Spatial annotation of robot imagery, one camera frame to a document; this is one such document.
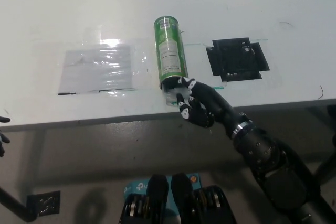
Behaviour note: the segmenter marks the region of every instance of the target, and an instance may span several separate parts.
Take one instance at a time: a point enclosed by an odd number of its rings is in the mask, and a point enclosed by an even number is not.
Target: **green can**
[[[163,16],[154,22],[160,88],[173,89],[180,77],[187,77],[181,33],[176,18]]]

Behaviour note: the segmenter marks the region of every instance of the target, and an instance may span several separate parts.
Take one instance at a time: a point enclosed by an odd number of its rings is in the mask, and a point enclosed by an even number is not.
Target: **table surface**
[[[132,92],[58,96],[65,52],[85,32],[154,41],[154,21],[177,18],[185,45],[250,37],[266,41],[276,85],[230,82],[232,106],[332,103],[336,99],[334,0],[1,0],[0,111],[5,129],[109,123],[177,113],[157,86]],[[153,73],[155,64],[150,69]]]

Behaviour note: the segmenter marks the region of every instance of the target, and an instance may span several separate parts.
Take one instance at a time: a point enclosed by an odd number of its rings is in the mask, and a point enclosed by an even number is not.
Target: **robot finger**
[[[189,105],[190,107],[196,110],[199,110],[202,108],[200,101],[197,98],[194,98],[192,94],[189,96]]]
[[[0,116],[0,123],[9,123],[10,122],[10,118],[5,118],[3,116]]]
[[[5,136],[4,134],[2,134],[1,132],[0,132],[0,141],[4,142],[6,144],[10,143],[9,138],[7,136]]]
[[[180,108],[180,113],[182,117],[186,120],[189,120],[191,107],[184,102],[182,94],[178,93],[176,95],[178,107]]]

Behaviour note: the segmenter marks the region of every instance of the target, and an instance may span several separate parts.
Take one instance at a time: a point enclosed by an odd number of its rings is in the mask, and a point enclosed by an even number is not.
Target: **concrete floor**
[[[312,170],[333,152],[333,131],[307,110],[248,115],[289,143]],[[201,172],[203,186],[220,185],[238,223],[288,223],[273,210],[220,125],[202,129],[175,118],[7,136],[12,142],[0,159],[0,186],[22,202],[28,194],[61,190],[60,214],[37,224],[118,223],[128,182],[181,171]],[[336,179],[322,187],[330,204],[335,185]],[[88,218],[91,204],[100,206],[100,219]],[[2,206],[0,216],[0,223],[23,223]]]

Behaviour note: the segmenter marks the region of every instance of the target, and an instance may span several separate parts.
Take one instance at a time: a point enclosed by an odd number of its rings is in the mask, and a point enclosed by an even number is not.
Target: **can label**
[[[186,77],[185,57],[179,23],[170,16],[158,18],[154,23],[157,65],[160,87],[171,76]]]

